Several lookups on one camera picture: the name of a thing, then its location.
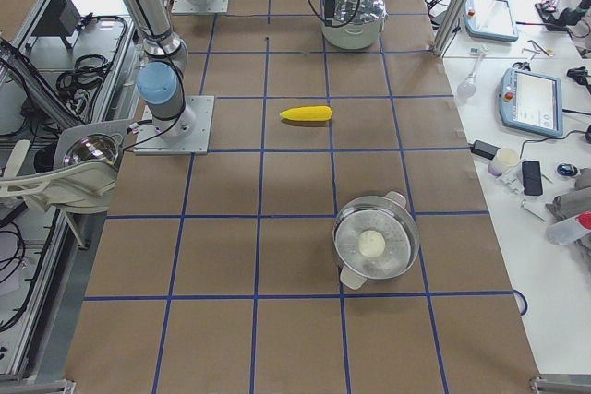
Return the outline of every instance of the pot handle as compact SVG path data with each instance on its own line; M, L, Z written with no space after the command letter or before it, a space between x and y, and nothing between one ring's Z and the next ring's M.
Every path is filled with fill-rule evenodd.
M401 207L406 208L406 197L404 197L402 194L397 193L396 191L390 191L386 195L386 198L388 198L394 203L397 203Z
M351 34L352 36L359 36L363 33L363 28L359 28L359 29L345 28L344 32L346 32L347 34Z
M346 265L341 269L341 283L352 290L361 288L366 280L365 277L360 276Z

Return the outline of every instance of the screen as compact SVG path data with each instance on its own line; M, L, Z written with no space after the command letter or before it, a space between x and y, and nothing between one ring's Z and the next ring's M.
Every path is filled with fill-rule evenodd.
M523 73L516 73L515 122L556 128L556 97L554 81Z
M503 0L473 0L472 19L475 30L489 34L513 36L513 21L509 4Z

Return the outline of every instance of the metal base plate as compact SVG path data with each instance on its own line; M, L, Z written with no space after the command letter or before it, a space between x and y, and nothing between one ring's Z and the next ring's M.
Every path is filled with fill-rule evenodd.
M172 13L185 16L227 13L229 5L230 0L214 0L204 5L191 4L188 0L175 0Z
M141 126L138 131L138 142L142 142L134 148L139 155L169 155L169 154L207 154L210 144L211 118L213 116L213 96L187 96L187 106L195 114L193 130L178 140L168 141L161 137L147 140L156 136L156 130L152 125ZM151 119L151 111L146 108L142 119Z

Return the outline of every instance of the pot lid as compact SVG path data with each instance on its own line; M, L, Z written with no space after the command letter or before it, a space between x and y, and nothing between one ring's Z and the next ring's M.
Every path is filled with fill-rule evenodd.
M335 226L337 254L346 266L368 279L396 277L410 267L416 256L413 245L417 245L418 238L408 229L409 220L410 216L401 219L379 206L354 205Z
M334 6L334 20L345 23L348 21L357 6L357 0L336 0ZM386 5L384 0L360 0L359 10L352 24L362 25L375 22L386 16Z

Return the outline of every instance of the metal bowl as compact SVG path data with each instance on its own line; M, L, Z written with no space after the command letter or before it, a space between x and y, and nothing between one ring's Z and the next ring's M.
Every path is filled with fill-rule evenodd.
M404 201L397 193L360 197L345 205L336 217L332 232L336 253L341 264L362 278L391 279L405 273L415 262L418 228L398 197ZM386 249L379 257L364 257L357 249L357 239L365 230L383 235Z
M114 165L119 157L119 146L112 137L105 134L91 134L76 141L64 156L64 166L82 161L99 160Z

